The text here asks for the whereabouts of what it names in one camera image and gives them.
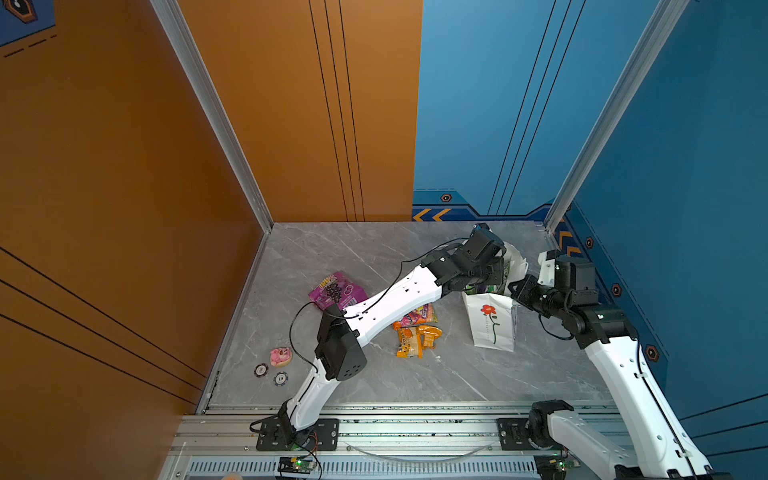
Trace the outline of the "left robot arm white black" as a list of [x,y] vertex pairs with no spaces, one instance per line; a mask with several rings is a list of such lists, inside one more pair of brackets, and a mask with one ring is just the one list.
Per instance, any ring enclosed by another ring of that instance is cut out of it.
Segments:
[[283,434],[293,439],[310,431],[338,385],[367,365],[363,348],[407,313],[470,286],[498,284],[503,279],[506,247],[485,223],[469,236],[452,239],[401,263],[400,272],[382,292],[355,305],[334,304],[322,311],[314,358],[297,393],[277,413]]

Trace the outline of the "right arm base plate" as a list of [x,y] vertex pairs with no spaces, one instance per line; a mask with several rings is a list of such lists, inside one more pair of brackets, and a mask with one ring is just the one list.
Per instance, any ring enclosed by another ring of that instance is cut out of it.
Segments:
[[498,437],[503,451],[534,450],[530,442],[528,420],[521,417],[499,418],[496,420]]

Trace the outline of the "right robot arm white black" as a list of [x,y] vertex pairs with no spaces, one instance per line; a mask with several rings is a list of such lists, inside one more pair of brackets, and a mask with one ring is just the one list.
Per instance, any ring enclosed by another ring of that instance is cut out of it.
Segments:
[[512,298],[540,317],[559,319],[607,385],[633,448],[620,447],[563,400],[533,404],[527,431],[537,447],[559,445],[601,479],[728,479],[685,432],[644,356],[638,333],[619,308],[594,294],[546,286],[533,275],[510,283]]

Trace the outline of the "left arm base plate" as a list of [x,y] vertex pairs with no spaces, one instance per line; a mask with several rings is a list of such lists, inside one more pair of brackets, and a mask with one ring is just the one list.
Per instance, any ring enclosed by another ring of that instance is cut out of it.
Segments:
[[249,428],[256,436],[256,450],[264,452],[311,450],[336,451],[339,440],[339,420],[321,418],[312,427],[299,433],[287,434],[276,417],[253,422]]

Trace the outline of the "white paper bag with flowers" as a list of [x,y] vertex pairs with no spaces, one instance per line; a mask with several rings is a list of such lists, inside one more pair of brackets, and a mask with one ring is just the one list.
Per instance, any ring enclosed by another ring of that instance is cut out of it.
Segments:
[[463,302],[469,318],[475,347],[514,351],[517,307],[508,284],[521,280],[528,271],[527,260],[512,244],[506,242],[504,254],[504,281],[497,293],[467,295]]

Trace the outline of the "small green snack bag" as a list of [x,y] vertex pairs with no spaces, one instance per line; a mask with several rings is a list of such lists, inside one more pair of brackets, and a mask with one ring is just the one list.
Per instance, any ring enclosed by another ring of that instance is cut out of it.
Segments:
[[476,284],[476,285],[468,285],[464,292],[467,295],[477,295],[477,294],[488,294],[488,293],[497,293],[499,290],[498,285],[489,285],[489,284]]

